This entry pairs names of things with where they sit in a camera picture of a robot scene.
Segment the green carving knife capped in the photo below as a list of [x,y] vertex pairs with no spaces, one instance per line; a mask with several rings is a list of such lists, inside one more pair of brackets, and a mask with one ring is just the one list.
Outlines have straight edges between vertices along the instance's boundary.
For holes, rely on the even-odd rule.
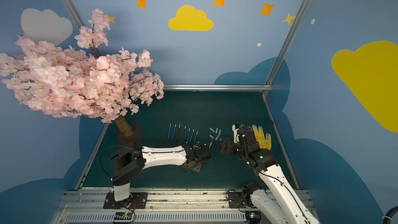
[[184,136],[183,136],[183,142],[186,142],[186,137],[187,137],[187,126],[184,126]]
[[195,138],[194,138],[194,141],[192,143],[192,147],[194,147],[195,144],[196,144],[198,133],[199,133],[199,130],[196,131]]

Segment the short blue carving knife capped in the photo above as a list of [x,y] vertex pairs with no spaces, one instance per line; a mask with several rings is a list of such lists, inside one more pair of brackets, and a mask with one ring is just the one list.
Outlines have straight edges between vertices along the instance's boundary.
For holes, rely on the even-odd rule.
[[195,129],[192,130],[192,133],[191,133],[191,136],[190,136],[190,139],[189,139],[189,143],[188,143],[188,144],[191,144],[192,139],[193,139],[193,136],[194,136],[194,132],[195,132]]

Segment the red carving knife capped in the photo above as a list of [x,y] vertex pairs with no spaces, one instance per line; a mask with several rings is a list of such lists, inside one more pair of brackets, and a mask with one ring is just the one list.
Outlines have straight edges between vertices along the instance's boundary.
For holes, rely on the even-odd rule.
[[180,130],[181,130],[181,123],[179,123],[179,125],[178,125],[178,132],[177,132],[177,139],[176,139],[177,142],[179,141]]

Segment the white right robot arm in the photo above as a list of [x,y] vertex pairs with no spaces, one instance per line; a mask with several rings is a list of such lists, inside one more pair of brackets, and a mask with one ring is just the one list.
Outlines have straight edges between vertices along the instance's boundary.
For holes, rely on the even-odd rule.
[[274,196],[272,200],[256,183],[243,187],[241,198],[227,194],[237,208],[256,208],[273,224],[317,224],[319,220],[308,210],[286,179],[281,166],[271,153],[271,136],[261,126],[232,126],[233,139],[221,143],[221,152],[240,156],[266,184]]

